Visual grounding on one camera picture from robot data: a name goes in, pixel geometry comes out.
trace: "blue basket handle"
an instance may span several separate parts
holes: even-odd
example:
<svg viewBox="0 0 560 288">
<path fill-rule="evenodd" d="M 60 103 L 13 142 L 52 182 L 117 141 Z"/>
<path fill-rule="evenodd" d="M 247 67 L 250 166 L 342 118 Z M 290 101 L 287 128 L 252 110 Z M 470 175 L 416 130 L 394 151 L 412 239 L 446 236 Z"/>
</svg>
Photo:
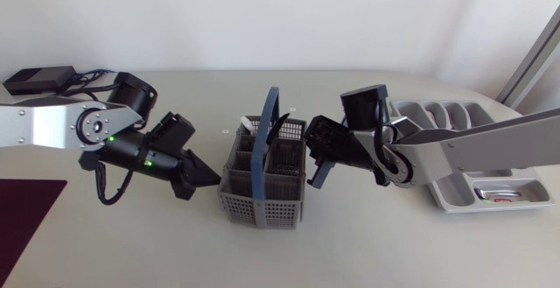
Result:
<svg viewBox="0 0 560 288">
<path fill-rule="evenodd" d="M 266 137 L 269 133 L 269 124 L 278 119 L 278 87 L 270 88 L 269 95 L 266 97 L 264 108 L 262 109 L 259 129 L 256 132 L 255 146 L 251 156 L 251 185 L 253 188 L 254 200 L 266 200 L 264 192 L 264 156 L 267 152 Z"/>
</svg>

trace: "black power adapter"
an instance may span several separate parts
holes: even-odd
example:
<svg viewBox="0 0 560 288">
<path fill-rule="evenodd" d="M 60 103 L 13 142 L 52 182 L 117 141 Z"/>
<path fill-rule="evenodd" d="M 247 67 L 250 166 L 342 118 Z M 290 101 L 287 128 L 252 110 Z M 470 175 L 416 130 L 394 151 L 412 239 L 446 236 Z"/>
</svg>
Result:
<svg viewBox="0 0 560 288">
<path fill-rule="evenodd" d="M 60 93 L 72 86 L 76 71 L 72 66 L 27 68 L 18 71 L 3 83 L 11 95 Z"/>
</svg>

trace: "dark red mat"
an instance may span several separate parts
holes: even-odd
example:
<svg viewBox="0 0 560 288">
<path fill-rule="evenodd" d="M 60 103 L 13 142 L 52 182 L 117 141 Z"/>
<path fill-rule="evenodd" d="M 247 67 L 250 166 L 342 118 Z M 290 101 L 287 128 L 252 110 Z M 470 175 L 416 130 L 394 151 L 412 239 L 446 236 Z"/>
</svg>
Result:
<svg viewBox="0 0 560 288">
<path fill-rule="evenodd" d="M 64 180 L 0 179 L 0 286 L 66 184 Z"/>
</svg>

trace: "cable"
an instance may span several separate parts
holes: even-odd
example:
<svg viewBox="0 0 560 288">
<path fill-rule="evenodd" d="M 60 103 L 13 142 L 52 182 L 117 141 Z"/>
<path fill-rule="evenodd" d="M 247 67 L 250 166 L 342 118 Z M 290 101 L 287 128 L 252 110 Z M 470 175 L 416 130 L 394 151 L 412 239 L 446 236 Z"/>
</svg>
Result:
<svg viewBox="0 0 560 288">
<path fill-rule="evenodd" d="M 103 205 L 113 205 L 118 202 L 126 191 L 126 188 L 129 186 L 130 180 L 132 179 L 132 174 L 134 171 L 129 170 L 124 178 L 124 181 L 121 184 L 121 187 L 116 189 L 116 193 L 110 199 L 105 197 L 105 187 L 106 187 L 106 180 L 105 180 L 105 165 L 101 162 L 97 163 L 95 167 L 95 185 L 97 187 L 97 197 L 101 201 Z"/>
<path fill-rule="evenodd" d="M 105 91 L 110 91 L 110 90 L 119 88 L 120 86 L 121 86 L 121 84 L 114 83 L 112 85 L 103 86 L 103 87 L 77 88 L 77 89 L 72 89 L 72 90 L 65 91 L 65 92 L 63 92 L 59 95 L 60 96 L 72 96 L 72 95 L 87 94 L 87 93 L 93 93 L 93 92 L 105 92 Z"/>
<path fill-rule="evenodd" d="M 385 113 L 385 101 L 380 100 L 377 102 L 377 124 L 375 125 L 375 134 L 374 134 L 374 150 L 375 156 L 381 162 L 382 165 L 391 171 L 392 173 L 396 173 L 398 168 L 391 164 L 387 158 L 385 157 L 385 153 L 383 152 L 383 117 Z"/>
</svg>

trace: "metal frame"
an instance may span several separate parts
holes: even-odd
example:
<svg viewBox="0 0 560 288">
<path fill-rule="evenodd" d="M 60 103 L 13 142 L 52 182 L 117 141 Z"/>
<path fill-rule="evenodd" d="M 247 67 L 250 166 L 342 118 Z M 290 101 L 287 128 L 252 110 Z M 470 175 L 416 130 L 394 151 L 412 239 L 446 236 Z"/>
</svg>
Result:
<svg viewBox="0 0 560 288">
<path fill-rule="evenodd" d="M 560 6 L 541 35 L 515 70 L 496 101 L 516 109 L 541 79 L 552 61 L 560 55 Z"/>
</svg>

